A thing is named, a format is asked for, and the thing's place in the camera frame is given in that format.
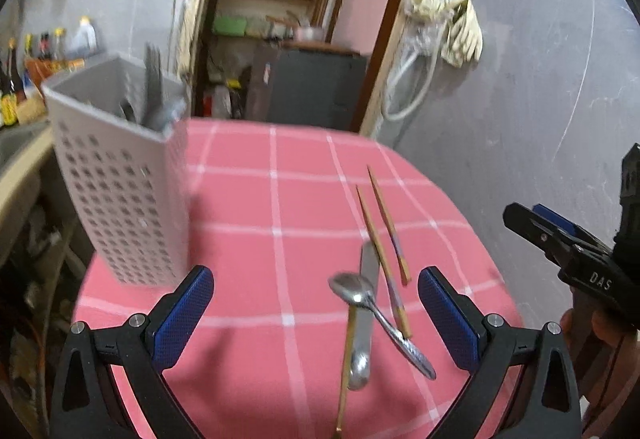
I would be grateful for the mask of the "person's right hand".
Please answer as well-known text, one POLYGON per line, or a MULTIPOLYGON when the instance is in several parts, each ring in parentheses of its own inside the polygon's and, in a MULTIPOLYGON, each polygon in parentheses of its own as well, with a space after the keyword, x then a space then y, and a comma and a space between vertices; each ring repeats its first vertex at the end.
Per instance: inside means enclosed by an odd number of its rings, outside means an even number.
POLYGON ((579 396, 588 407, 584 427, 612 422, 639 381, 639 332, 602 303, 572 290, 573 307, 561 318, 579 396))

